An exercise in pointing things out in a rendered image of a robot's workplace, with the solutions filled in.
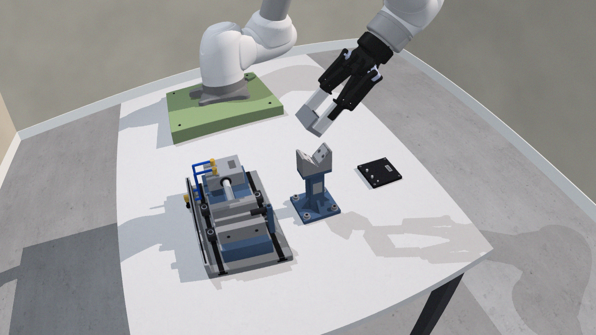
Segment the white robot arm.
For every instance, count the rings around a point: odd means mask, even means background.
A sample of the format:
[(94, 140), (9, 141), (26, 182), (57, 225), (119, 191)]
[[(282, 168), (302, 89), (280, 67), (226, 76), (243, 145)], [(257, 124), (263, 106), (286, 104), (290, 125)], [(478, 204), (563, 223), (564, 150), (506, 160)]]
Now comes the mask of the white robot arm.
[[(189, 91), (190, 97), (201, 97), (199, 106), (251, 97), (244, 70), (252, 64), (276, 59), (296, 43), (297, 31), (287, 15), (291, 1), (263, 0), (261, 9), (252, 14), (244, 28), (229, 21), (207, 28), (199, 50), (203, 85)], [(400, 53), (434, 19), (444, 0), (384, 3), (366, 28), (392, 51)]]

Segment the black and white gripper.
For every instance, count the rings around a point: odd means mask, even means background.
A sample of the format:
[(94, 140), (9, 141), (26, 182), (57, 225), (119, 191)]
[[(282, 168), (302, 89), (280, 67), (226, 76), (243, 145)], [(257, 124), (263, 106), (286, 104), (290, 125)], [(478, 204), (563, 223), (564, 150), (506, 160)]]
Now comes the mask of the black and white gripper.
[(370, 32), (365, 32), (357, 44), (359, 46), (352, 51), (345, 48), (341, 51), (340, 56), (318, 79), (319, 88), (305, 103), (316, 111), (332, 94), (331, 91), (351, 76), (337, 99), (333, 98), (332, 104), (312, 126), (322, 135), (344, 109), (352, 112), (371, 88), (383, 79), (378, 72), (379, 66), (386, 64), (393, 56), (390, 47)]

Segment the grey flat bar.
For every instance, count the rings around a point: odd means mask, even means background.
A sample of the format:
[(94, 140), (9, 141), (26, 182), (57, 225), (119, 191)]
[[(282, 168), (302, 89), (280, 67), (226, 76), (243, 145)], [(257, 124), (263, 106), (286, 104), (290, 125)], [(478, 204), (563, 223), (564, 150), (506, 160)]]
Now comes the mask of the grey flat bar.
[(260, 214), (251, 215), (251, 212), (228, 216), (226, 218), (214, 219), (216, 227), (229, 225), (231, 223), (243, 222), (249, 219), (260, 218)]

